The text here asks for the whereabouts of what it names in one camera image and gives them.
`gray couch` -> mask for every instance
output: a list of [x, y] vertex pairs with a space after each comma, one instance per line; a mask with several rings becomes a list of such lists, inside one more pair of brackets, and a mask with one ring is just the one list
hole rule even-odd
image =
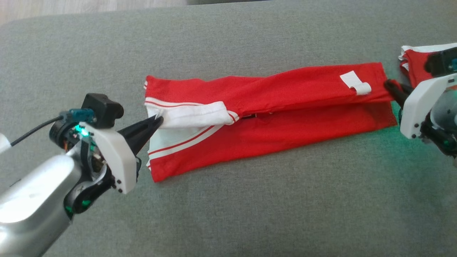
[[[0, 132], [15, 139], [88, 92], [146, 117], [146, 75], [266, 76], [457, 42], [454, 0], [261, 1], [34, 18], [0, 28]], [[0, 155], [0, 191], [60, 150], [48, 130]], [[146, 151], [141, 155], [147, 159]], [[51, 247], [63, 256], [457, 256], [457, 172], [398, 128], [109, 191]]]
[[266, 1], [266, 0], [187, 0], [187, 5], [209, 5], [209, 4], [221, 4], [221, 3], [237, 3], [237, 2], [254, 2], [254, 1]]

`white tag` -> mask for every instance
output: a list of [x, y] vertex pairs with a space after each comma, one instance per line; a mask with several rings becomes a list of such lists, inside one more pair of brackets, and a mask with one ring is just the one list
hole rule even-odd
[[0, 154], [9, 148], [11, 148], [10, 142], [2, 133], [0, 133]]
[[341, 75], [340, 78], [349, 88], [354, 88], [357, 95], [367, 95], [371, 92], [370, 84], [362, 82], [353, 70]]
[[405, 68], [407, 71], [409, 71], [409, 64], [408, 63], [403, 64], [402, 67]]

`black cable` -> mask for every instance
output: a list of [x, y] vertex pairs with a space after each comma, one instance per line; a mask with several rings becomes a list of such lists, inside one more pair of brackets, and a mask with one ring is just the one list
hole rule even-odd
[[14, 142], [12, 142], [11, 146], [17, 145], [18, 143], [20, 143], [22, 140], [26, 139], [31, 134], [33, 134], [33, 133], [39, 131], [40, 129], [42, 129], [42, 128], [44, 128], [44, 127], [46, 127], [46, 126], [48, 126], [48, 125], [50, 125], [50, 124], [52, 124], [52, 123], [54, 123], [54, 122], [56, 122], [58, 120], [61, 120], [63, 118], [64, 118], [63, 116], [58, 116], [58, 117], [50, 119], [50, 120], [48, 120], [48, 121], [46, 121], [46, 122], [34, 127], [32, 130], [30, 130], [29, 132], [25, 133], [23, 136], [21, 136], [20, 138], [16, 139]]

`folded red fabric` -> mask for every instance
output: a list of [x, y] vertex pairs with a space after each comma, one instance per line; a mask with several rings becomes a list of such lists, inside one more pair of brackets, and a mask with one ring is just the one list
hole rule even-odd
[[306, 67], [268, 77], [145, 82], [155, 182], [222, 161], [259, 156], [396, 125], [381, 63]]
[[409, 77], [413, 88], [424, 80], [431, 79], [430, 73], [425, 71], [425, 63], [430, 54], [457, 47], [457, 43], [432, 46], [402, 46], [399, 59], [402, 72]]

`wooden floor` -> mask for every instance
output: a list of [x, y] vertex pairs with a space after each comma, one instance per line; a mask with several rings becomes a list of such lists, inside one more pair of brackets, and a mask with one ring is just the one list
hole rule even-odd
[[36, 16], [183, 6], [186, 0], [0, 0], [0, 25]]

